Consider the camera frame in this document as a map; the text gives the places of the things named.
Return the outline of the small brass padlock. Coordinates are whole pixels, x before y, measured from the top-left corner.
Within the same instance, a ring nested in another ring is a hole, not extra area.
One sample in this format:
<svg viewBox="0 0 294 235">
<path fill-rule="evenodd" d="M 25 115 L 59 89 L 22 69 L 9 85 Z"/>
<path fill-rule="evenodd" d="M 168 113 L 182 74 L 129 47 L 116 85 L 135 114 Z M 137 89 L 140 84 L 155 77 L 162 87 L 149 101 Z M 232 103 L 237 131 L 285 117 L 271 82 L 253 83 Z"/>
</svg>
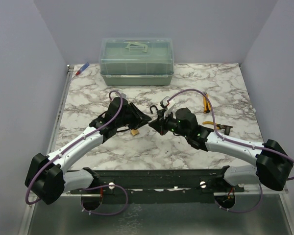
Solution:
<svg viewBox="0 0 294 235">
<path fill-rule="evenodd" d="M 138 130 L 131 130 L 131 134 L 133 136 L 138 135 L 139 134 L 139 131 Z"/>
</svg>

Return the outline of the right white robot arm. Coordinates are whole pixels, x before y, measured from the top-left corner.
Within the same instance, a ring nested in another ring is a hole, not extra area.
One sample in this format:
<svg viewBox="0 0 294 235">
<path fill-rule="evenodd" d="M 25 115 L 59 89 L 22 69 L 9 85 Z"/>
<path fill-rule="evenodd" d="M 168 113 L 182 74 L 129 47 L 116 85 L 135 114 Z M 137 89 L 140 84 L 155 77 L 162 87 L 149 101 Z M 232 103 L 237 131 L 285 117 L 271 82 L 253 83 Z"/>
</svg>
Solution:
<svg viewBox="0 0 294 235">
<path fill-rule="evenodd" d="M 168 131 L 180 135 L 195 149 L 218 152 L 247 162 L 245 166 L 229 167 L 224 175 L 216 179 L 216 187 L 222 192 L 238 184 L 263 184 L 269 189 L 281 191 L 294 165 L 278 142 L 252 142 L 221 135 L 199 125 L 195 114 L 188 108 L 181 108 L 168 116 L 164 109 L 159 110 L 157 119 L 149 126 L 160 135 Z"/>
</svg>

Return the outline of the black padlock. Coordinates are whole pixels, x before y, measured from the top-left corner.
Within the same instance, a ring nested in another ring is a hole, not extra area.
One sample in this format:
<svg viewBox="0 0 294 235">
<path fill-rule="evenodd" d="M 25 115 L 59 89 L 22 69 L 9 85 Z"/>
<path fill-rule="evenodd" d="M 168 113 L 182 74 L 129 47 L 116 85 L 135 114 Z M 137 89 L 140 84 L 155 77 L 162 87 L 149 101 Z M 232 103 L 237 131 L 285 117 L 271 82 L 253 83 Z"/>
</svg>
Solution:
<svg viewBox="0 0 294 235">
<path fill-rule="evenodd" d="M 149 110 L 150 110 L 150 113 L 152 115 L 154 115 L 153 120 L 156 120 L 156 119 L 163 120 L 164 113 L 167 110 L 167 108 L 166 107 L 165 108 L 158 108 L 156 105 L 151 105 Z"/>
</svg>

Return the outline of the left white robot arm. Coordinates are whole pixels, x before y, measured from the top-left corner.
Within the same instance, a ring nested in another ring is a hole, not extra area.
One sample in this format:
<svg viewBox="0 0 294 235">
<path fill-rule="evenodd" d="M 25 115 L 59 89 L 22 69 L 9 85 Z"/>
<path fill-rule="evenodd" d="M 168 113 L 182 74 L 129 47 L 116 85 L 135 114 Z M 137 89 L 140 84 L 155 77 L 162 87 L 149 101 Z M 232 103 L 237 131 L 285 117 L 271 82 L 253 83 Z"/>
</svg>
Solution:
<svg viewBox="0 0 294 235">
<path fill-rule="evenodd" d="M 27 193 L 33 192 L 47 205 L 62 193 L 84 189 L 87 193 L 98 190 L 98 175 L 89 168 L 69 171 L 70 167 L 92 149 L 116 135 L 121 127 L 137 130 L 148 124 L 151 117 L 140 111 L 125 98 L 114 98 L 107 111 L 92 120 L 82 133 L 65 146 L 46 156 L 38 153 L 32 160 L 25 179 Z"/>
</svg>

